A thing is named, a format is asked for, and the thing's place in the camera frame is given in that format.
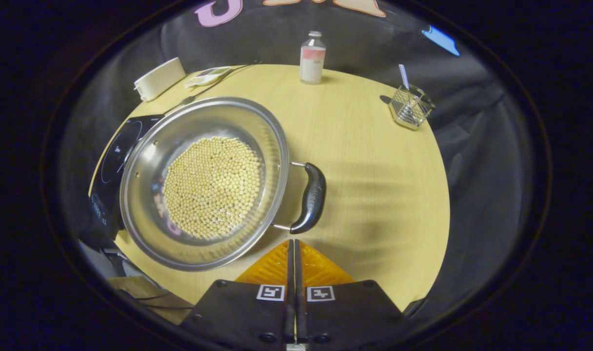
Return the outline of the black induction cooktop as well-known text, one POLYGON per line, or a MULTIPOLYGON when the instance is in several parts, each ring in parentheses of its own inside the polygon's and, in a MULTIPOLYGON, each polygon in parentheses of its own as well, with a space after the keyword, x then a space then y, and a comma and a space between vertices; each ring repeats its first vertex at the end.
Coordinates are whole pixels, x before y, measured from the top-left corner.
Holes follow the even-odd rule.
POLYGON ((164 117, 164 114, 150 114, 128 118, 116 131, 96 166, 88 197, 103 235, 110 240, 115 240, 118 231, 124 229, 119 190, 128 157, 139 140, 164 117))

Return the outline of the white divided bean dish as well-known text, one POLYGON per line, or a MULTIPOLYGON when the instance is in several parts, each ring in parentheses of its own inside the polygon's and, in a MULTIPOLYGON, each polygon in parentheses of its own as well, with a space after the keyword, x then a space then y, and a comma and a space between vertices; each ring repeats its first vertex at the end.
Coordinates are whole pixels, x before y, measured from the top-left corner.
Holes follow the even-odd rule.
POLYGON ((188 78, 184 83, 183 86, 186 88, 189 87, 197 87, 197 86, 207 86, 208 84, 212 84, 219 80, 219 78, 223 78, 228 73, 232 71, 232 66, 221 66, 221 67, 213 67, 211 69, 206 69, 197 73, 196 75, 188 78))

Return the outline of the pile of yellow soybeans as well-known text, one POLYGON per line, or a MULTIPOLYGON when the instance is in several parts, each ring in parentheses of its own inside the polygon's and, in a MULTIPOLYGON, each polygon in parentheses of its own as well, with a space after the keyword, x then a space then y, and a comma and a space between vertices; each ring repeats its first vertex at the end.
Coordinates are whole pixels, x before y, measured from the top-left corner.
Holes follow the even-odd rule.
POLYGON ((227 237, 261 191, 261 160, 238 138, 201 138, 168 168, 163 194, 170 219, 199 240, 227 237))

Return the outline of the clear bottle with pink label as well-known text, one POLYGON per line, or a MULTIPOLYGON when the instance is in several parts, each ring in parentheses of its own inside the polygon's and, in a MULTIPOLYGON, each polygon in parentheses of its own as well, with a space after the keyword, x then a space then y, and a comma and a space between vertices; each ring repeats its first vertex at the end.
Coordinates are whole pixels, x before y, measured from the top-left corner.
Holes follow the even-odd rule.
POLYGON ((299 80, 305 84, 317 85, 322 80, 325 64, 326 46, 321 40, 320 31, 310 31, 300 48, 299 80))

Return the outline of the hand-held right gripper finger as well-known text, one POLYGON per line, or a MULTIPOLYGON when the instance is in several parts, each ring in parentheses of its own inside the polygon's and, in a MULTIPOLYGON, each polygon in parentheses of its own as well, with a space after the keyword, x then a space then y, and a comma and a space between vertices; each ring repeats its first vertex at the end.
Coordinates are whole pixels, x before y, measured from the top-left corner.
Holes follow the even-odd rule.
POLYGON ((306 351, 388 349, 407 318, 374 280, 334 284, 330 260, 295 240, 296 339, 306 351))
POLYGON ((225 351, 287 351, 295 341, 294 255, 288 240, 252 265, 251 280, 216 280, 180 328, 225 351))

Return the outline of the cream plastic box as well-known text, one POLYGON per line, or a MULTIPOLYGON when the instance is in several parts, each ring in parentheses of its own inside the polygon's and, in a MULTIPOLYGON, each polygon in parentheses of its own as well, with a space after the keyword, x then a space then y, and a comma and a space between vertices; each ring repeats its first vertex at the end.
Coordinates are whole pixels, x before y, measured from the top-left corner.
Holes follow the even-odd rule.
POLYGON ((175 57, 138 78, 134 82, 134 90, 142 101, 152 101, 185 76, 180 58, 175 57))

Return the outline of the stainless steel pot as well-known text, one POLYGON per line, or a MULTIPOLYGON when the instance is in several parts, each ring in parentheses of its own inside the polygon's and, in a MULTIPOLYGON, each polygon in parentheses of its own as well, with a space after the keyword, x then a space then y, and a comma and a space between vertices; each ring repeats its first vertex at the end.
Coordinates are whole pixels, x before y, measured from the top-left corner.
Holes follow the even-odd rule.
POLYGON ((214 97, 187 104, 154 125, 126 160, 119 191, 123 226, 152 260, 185 272, 216 269, 243 256, 270 228, 288 187, 287 136, 277 118, 257 102, 214 97), (203 138, 234 138, 261 162, 259 193, 244 221, 223 238, 193 238, 171 216, 164 195, 168 167, 203 138))

